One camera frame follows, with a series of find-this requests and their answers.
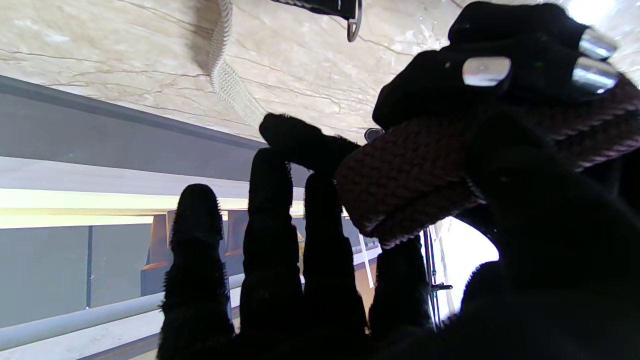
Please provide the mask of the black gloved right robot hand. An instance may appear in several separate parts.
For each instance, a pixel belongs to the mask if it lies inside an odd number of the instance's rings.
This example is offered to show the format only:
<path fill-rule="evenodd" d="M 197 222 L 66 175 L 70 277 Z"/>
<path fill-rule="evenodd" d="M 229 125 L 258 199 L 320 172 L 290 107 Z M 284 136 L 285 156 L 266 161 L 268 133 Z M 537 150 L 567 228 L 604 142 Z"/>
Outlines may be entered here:
<path fill-rule="evenodd" d="M 268 114 L 253 158 L 240 333 L 227 314 L 223 221 L 182 191 L 158 360 L 623 360 L 639 356 L 639 208 L 566 164 L 516 116 L 486 118 L 467 170 L 499 260 L 471 274 L 432 330 L 419 241 L 384 249 L 369 316 L 333 181 L 358 145 Z"/>

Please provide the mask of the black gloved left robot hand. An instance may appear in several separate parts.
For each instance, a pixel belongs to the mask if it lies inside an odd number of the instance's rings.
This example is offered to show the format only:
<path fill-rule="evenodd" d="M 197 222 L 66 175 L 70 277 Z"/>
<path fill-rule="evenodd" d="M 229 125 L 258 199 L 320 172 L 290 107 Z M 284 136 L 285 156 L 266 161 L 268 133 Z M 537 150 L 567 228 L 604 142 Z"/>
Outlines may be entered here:
<path fill-rule="evenodd" d="M 553 152 L 521 119 L 499 109 L 502 99 L 580 103 L 618 83 L 603 55 L 581 50 L 595 31 L 553 3 L 509 6 L 470 3 L 449 30 L 449 44 L 415 55 L 382 87 L 372 113 L 385 138 L 407 122 L 458 120 L 472 146 L 443 149 L 441 159 L 409 151 L 438 144 L 418 135 L 374 163 L 373 173 L 425 181 L 459 180 L 506 173 L 508 177 L 576 178 L 579 173 Z"/>

